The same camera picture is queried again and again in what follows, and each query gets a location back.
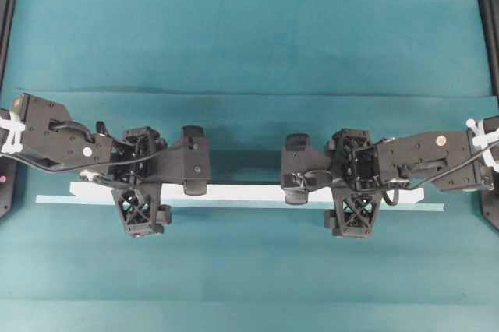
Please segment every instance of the black bracket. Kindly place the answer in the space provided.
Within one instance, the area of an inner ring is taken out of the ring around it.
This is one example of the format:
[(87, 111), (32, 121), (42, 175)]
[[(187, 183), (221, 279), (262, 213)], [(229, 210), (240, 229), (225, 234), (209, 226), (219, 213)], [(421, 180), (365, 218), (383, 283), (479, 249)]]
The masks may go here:
[[(131, 129), (123, 139), (144, 129)], [(161, 204), (163, 183), (183, 185), (189, 196), (206, 194), (211, 177), (210, 149), (204, 130), (197, 126), (182, 128), (182, 137), (170, 150), (152, 158), (141, 183), (126, 189), (113, 189), (112, 195), (125, 233), (134, 237), (164, 232), (172, 222), (171, 207)]]

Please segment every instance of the metal frame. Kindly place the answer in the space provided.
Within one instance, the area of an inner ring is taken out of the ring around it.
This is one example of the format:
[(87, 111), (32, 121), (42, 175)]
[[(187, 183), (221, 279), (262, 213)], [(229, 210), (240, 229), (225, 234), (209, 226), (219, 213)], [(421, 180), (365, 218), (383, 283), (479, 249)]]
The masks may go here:
[[(3, 84), (15, 3), (16, 0), (0, 0), (0, 90)], [(12, 209), (16, 174), (17, 162), (0, 157), (0, 218)]]
[[(499, 0), (478, 0), (482, 17), (483, 35), (489, 58), (492, 91), (499, 97)], [(494, 184), (499, 185), (499, 178), (494, 175)], [(499, 229), (499, 193), (480, 192), (482, 215), (495, 228)]]

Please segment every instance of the wire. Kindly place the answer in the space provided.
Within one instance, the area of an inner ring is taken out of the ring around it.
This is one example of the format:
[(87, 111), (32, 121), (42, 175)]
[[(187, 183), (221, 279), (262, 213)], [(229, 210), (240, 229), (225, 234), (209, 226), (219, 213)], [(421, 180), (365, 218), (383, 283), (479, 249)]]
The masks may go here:
[(398, 203), (398, 191), (400, 189), (393, 189), (393, 199), (390, 199), (390, 196), (387, 193), (387, 190), (383, 191), (383, 200), (386, 202), (388, 206), (395, 206)]
[(150, 160), (150, 159), (152, 159), (154, 157), (157, 157), (159, 154), (164, 153), (165, 151), (168, 151), (168, 150), (177, 150), (177, 149), (180, 149), (181, 147), (182, 147), (182, 145), (178, 145), (176, 147), (166, 147), (164, 149), (161, 149), (159, 151), (156, 151), (155, 153), (146, 155), (144, 157), (130, 159), (130, 160), (126, 160), (126, 161), (96, 162), (96, 163), (89, 163), (89, 164), (83, 164), (83, 165), (80, 165), (80, 166), (74, 166), (74, 167), (69, 167), (69, 168), (59, 168), (59, 169), (54, 169), (54, 168), (43, 166), (41, 164), (38, 164), (35, 161), (32, 161), (32, 160), (27, 159), (27, 158), (25, 158), (23, 156), (20, 156), (20, 155), (12, 155), (12, 154), (1, 153), (0, 156), (13, 159), (14, 161), (18, 161), (18, 162), (23, 163), (23, 164), (25, 164), (27, 166), (36, 168), (37, 170), (40, 170), (40, 171), (43, 171), (43, 172), (47, 172), (49, 174), (59, 174), (59, 173), (63, 173), (63, 172), (71, 172), (71, 171), (83, 170), (85, 168), (95, 167), (95, 166), (123, 166), (123, 165), (126, 165), (126, 164), (140, 163), (140, 162), (148, 161), (148, 160)]

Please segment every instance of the teal fabric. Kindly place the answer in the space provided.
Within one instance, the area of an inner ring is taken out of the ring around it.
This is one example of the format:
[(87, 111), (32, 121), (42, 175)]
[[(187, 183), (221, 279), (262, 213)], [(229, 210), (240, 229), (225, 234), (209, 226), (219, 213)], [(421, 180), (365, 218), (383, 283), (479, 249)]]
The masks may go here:
[(477, 0), (18, 0), (12, 37), (22, 89), (491, 93)]
[[(116, 135), (206, 128), (216, 181), (278, 180), (291, 132), (321, 148), (497, 114), (476, 0), (18, 0), (2, 107), (23, 91)], [(8, 331), (494, 330), (499, 234), (475, 193), (382, 212), (369, 240), (320, 211), (173, 209), (132, 239), (112, 207), (35, 204), (75, 175), (21, 167), (0, 221)]]

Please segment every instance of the black cable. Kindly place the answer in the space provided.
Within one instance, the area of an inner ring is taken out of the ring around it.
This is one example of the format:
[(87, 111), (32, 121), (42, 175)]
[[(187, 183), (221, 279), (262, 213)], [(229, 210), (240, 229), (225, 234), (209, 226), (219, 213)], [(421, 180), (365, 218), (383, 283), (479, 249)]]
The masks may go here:
[(95, 167), (95, 166), (122, 166), (122, 165), (126, 165), (126, 164), (140, 163), (143, 161), (148, 161), (148, 160), (158, 156), (159, 154), (161, 154), (165, 151), (180, 149), (182, 146), (183, 145), (178, 145), (176, 147), (166, 147), (164, 149), (161, 149), (159, 151), (156, 151), (155, 153), (146, 155), (144, 157), (130, 159), (130, 160), (126, 160), (126, 161), (96, 162), (96, 163), (89, 163), (89, 164), (83, 164), (80, 166), (74, 166), (74, 167), (69, 167), (69, 168), (60, 168), (60, 169), (54, 169), (54, 168), (43, 166), (41, 164), (38, 164), (35, 161), (32, 161), (32, 160), (27, 159), (27, 158), (20, 156), (20, 155), (12, 155), (12, 154), (5, 154), (5, 153), (1, 153), (0, 155), (2, 157), (13, 159), (14, 161), (18, 161), (18, 162), (23, 163), (27, 166), (36, 168), (37, 170), (44, 171), (44, 172), (47, 172), (49, 174), (58, 174), (58, 173), (63, 173), (63, 172), (83, 170), (85, 168)]
[(92, 132), (85, 125), (81, 123), (68, 120), (67, 122), (57, 122), (50, 124), (50, 129), (54, 131), (59, 131), (60, 129), (66, 129), (66, 128), (74, 129), (76, 131), (81, 132), (82, 134), (85, 135), (85, 139), (87, 139), (89, 143), (95, 142), (94, 138), (92, 137)]
[(398, 203), (398, 191), (400, 189), (393, 189), (393, 199), (387, 193), (387, 190), (383, 191), (383, 200), (388, 206), (395, 206)]

